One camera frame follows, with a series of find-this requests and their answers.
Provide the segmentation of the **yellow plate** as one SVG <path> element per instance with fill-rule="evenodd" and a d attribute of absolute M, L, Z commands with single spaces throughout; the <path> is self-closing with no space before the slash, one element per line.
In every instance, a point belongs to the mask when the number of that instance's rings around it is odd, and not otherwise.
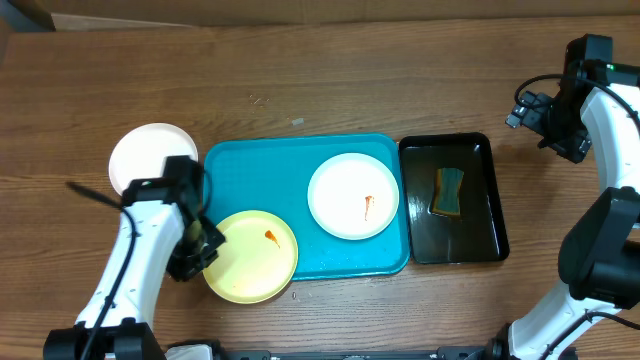
<path fill-rule="evenodd" d="M 280 293 L 298 263 L 293 231 L 279 217 L 258 210 L 235 213 L 218 224 L 225 242 L 204 271 L 209 287 L 237 304 L 255 304 Z"/>

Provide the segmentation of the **white pink plate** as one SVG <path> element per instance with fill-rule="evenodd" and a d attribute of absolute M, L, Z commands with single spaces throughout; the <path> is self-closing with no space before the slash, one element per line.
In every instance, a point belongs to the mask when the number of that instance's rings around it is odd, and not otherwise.
<path fill-rule="evenodd" d="M 132 180 L 160 177 L 167 157 L 182 155 L 198 160 L 195 142 L 181 128 L 168 123 L 137 127 L 114 147 L 108 164 L 109 180 L 121 195 Z"/>

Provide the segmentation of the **green yellow sponge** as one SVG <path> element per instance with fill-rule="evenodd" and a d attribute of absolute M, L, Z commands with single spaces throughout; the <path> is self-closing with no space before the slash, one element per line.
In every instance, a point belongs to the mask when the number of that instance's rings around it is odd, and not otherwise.
<path fill-rule="evenodd" d="M 460 215 L 460 188 L 464 172 L 458 168 L 439 168 L 435 173 L 431 212 L 437 215 Z"/>

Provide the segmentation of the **white plate blue rim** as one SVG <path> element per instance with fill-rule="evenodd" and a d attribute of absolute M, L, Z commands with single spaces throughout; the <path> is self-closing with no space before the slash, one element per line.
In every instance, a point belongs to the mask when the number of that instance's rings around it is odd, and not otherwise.
<path fill-rule="evenodd" d="M 316 169 L 307 201 L 313 219 L 327 233 L 345 240 L 364 240 L 391 224 L 400 192 L 391 170 L 380 160 L 362 153 L 343 153 Z"/>

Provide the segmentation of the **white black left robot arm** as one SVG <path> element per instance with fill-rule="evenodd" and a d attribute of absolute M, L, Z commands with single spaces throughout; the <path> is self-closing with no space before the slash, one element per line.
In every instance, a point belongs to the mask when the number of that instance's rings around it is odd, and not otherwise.
<path fill-rule="evenodd" d="M 112 253 L 89 303 L 67 329 L 52 330 L 45 359 L 164 359 L 152 327 L 163 277 L 187 281 L 206 269 L 224 242 L 197 209 L 163 200 L 120 203 L 70 182 L 75 192 L 120 212 Z"/>

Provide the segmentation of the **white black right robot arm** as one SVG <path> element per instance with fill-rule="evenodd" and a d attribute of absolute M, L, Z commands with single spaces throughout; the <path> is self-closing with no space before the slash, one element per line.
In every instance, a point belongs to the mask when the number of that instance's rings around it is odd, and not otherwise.
<path fill-rule="evenodd" d="M 570 60 L 556 96 L 519 87 L 507 122 L 524 125 L 574 163 L 595 153 L 601 193 L 565 236 L 559 280 L 524 317 L 505 325 L 475 359 L 573 359 L 572 344 L 603 319 L 639 302 L 639 70 L 606 60 Z"/>

